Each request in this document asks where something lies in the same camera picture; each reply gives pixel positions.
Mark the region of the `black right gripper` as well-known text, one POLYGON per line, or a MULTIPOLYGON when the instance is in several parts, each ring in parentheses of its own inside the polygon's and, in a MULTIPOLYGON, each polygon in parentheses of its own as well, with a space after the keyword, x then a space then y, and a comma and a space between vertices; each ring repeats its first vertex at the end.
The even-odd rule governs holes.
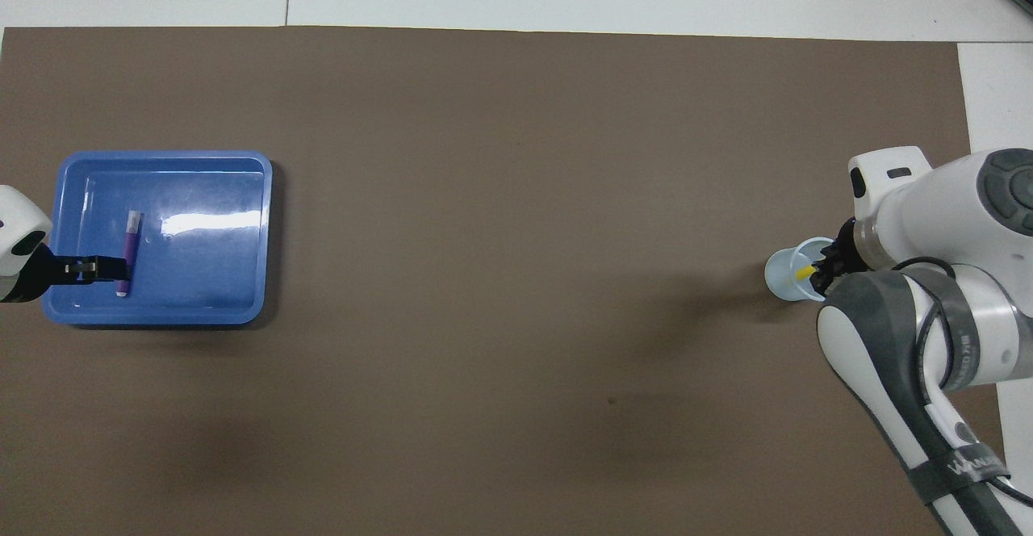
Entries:
POLYGON ((846 220, 834 245, 820 249, 813 261, 809 283, 816 295, 826 295, 843 274, 877 269, 877 234, 870 220, 846 220))

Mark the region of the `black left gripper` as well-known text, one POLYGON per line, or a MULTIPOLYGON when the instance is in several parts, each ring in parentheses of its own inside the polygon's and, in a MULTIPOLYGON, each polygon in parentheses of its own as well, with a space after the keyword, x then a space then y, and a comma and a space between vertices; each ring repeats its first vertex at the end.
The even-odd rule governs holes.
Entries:
POLYGON ((40 245, 23 269, 10 279, 8 302, 31 302, 41 297, 52 285, 89 285, 100 282, 132 281, 133 266, 124 258, 108 256, 58 256, 40 245))

